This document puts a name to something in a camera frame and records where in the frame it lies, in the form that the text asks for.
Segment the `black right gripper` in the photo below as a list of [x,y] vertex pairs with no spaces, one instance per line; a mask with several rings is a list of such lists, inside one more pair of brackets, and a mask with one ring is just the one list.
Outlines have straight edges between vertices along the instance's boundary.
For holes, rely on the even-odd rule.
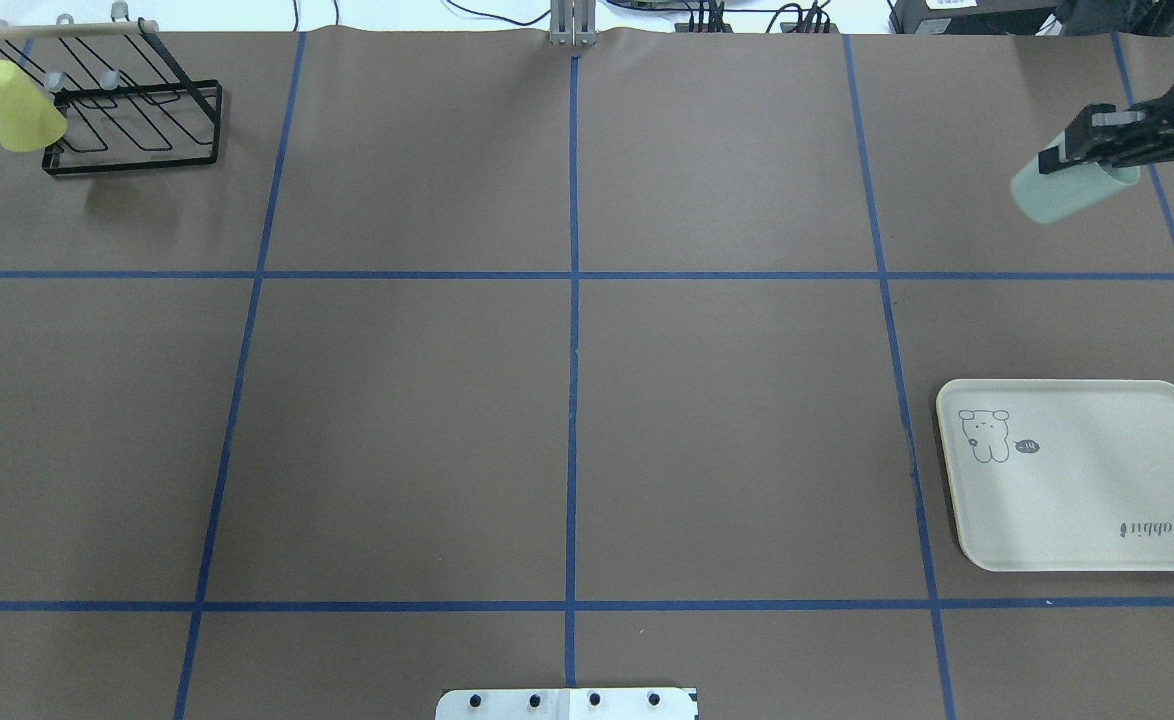
[[1061,137],[1038,154],[1038,173],[1050,176],[1081,164],[1143,167],[1174,161],[1174,82],[1162,97],[1162,119],[1148,109],[1118,110],[1086,105]]

